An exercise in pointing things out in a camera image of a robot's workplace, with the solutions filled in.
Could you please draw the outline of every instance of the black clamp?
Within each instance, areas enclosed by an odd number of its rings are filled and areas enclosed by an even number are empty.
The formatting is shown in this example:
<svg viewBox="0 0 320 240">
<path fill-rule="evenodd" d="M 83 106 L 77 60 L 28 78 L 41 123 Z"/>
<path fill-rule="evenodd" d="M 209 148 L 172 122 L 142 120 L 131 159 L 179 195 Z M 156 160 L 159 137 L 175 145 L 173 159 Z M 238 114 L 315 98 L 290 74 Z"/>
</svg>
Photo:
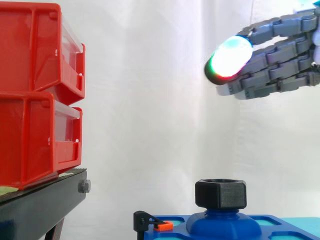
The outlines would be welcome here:
<svg viewBox="0 0 320 240">
<path fill-rule="evenodd" d="M 149 230 L 150 224 L 157 227 L 158 225 L 166 223 L 145 211 L 136 211 L 133 214 L 133 230 L 138 233 L 137 240 L 144 240 L 145 232 Z"/>
</svg>

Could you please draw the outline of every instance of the white backdrop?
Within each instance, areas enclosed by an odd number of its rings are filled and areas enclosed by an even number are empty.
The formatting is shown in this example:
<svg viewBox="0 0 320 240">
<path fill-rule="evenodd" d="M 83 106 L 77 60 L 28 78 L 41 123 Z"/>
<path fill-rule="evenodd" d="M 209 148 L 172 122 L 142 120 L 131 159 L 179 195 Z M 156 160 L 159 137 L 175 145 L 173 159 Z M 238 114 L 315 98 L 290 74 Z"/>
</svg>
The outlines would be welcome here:
<svg viewBox="0 0 320 240">
<path fill-rule="evenodd" d="M 62 240 L 133 240 L 137 210 L 201 211 L 201 178 L 245 180 L 245 213 L 320 216 L 320 88 L 239 101 L 203 74 L 223 40 L 291 13 L 291 0 L 55 2 L 86 44 L 86 98 L 76 105 L 92 181 Z"/>
</svg>

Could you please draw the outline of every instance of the blue tray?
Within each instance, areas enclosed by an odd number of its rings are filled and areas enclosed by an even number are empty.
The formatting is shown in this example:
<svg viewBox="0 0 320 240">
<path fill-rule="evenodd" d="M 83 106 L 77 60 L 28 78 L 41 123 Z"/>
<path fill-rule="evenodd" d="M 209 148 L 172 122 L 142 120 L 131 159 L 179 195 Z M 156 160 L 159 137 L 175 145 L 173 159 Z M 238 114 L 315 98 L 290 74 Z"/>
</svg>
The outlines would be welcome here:
<svg viewBox="0 0 320 240">
<path fill-rule="evenodd" d="M 150 226 L 145 240 L 213 240 L 203 236 L 192 236 L 186 229 L 190 216 L 158 216 L 161 220 L 174 222 L 172 231 L 157 232 Z M 262 235 L 250 240 L 320 240 L 320 218 L 284 218 L 272 215 L 249 215 L 261 225 Z"/>
</svg>

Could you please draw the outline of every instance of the red plastic bin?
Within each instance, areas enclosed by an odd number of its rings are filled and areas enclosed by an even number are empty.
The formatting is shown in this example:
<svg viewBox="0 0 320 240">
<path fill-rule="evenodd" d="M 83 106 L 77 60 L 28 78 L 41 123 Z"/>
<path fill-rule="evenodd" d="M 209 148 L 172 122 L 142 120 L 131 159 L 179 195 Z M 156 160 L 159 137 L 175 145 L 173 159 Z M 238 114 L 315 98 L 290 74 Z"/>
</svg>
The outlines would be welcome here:
<svg viewBox="0 0 320 240">
<path fill-rule="evenodd" d="M 66 105 L 85 97 L 85 46 L 55 3 L 0 2 L 0 91 L 47 91 Z"/>
<path fill-rule="evenodd" d="M 0 186 L 24 189 L 81 164 L 82 110 L 49 92 L 0 92 Z"/>
</svg>

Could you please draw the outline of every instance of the black hexagonal nut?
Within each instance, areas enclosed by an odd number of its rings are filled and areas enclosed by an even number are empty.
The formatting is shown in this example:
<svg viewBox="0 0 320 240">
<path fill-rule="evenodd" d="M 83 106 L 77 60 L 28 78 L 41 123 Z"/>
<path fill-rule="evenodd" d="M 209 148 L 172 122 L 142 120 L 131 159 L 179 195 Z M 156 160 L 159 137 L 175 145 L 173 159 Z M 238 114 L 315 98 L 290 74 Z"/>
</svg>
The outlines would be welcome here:
<svg viewBox="0 0 320 240">
<path fill-rule="evenodd" d="M 246 182 L 201 179 L 195 184 L 195 204 L 213 210 L 244 209 L 247 206 Z"/>
</svg>

